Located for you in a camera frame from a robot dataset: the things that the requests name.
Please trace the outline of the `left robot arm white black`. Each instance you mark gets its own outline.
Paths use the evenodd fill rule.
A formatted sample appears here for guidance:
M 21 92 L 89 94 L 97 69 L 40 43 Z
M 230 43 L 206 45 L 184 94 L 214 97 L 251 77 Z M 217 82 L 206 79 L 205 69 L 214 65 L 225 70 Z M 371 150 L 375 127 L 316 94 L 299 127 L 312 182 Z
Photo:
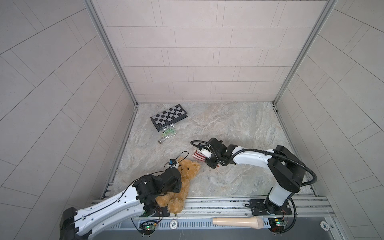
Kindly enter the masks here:
M 66 209 L 60 222 L 60 240 L 88 240 L 126 219 L 148 217 L 157 212 L 156 198 L 179 193 L 182 176 L 177 168 L 145 175 L 124 191 L 91 207 Z

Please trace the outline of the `red white striped sweater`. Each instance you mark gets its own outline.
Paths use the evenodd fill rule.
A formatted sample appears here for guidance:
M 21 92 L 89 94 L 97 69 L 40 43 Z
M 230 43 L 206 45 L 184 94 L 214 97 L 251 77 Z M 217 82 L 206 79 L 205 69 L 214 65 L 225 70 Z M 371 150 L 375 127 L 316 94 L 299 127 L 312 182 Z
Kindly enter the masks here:
M 205 162 L 206 160 L 210 159 L 212 156 L 212 153 L 208 150 L 202 149 L 202 150 L 196 150 L 192 157 L 198 161 Z

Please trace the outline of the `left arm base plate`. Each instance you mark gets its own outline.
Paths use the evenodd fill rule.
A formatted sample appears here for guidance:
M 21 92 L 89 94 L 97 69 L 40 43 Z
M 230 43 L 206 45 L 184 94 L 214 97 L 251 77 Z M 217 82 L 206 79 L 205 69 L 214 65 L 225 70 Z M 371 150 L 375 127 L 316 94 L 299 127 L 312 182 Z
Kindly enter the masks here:
M 141 215 L 141 217 L 169 217 L 170 212 L 167 207 L 160 207 L 156 201 L 149 201 L 144 203 L 145 212 Z

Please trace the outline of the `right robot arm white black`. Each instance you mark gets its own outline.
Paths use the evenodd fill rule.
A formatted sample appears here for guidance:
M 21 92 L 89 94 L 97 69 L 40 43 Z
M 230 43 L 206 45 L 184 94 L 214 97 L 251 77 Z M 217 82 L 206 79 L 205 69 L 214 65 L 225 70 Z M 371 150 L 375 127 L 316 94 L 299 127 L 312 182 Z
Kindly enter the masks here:
M 191 145 L 198 149 L 212 169 L 218 165 L 250 165 L 270 170 L 276 184 L 263 205 L 271 215 L 280 215 L 288 198 L 298 193 L 303 185 L 306 166 L 284 146 L 278 145 L 272 150 L 247 149 L 237 145 L 225 146 L 216 138 L 208 142 L 192 141 Z

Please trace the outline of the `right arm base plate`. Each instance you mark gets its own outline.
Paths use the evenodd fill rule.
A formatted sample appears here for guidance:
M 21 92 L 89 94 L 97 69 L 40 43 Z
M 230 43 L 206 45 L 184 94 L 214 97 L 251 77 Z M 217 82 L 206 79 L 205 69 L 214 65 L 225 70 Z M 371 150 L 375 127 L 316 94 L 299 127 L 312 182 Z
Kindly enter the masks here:
M 266 200 L 250 200 L 249 203 L 245 204 L 245 207 L 251 209 L 253 216 L 289 216 L 293 214 L 293 209 L 288 199 L 280 207 L 270 202 L 266 203 Z

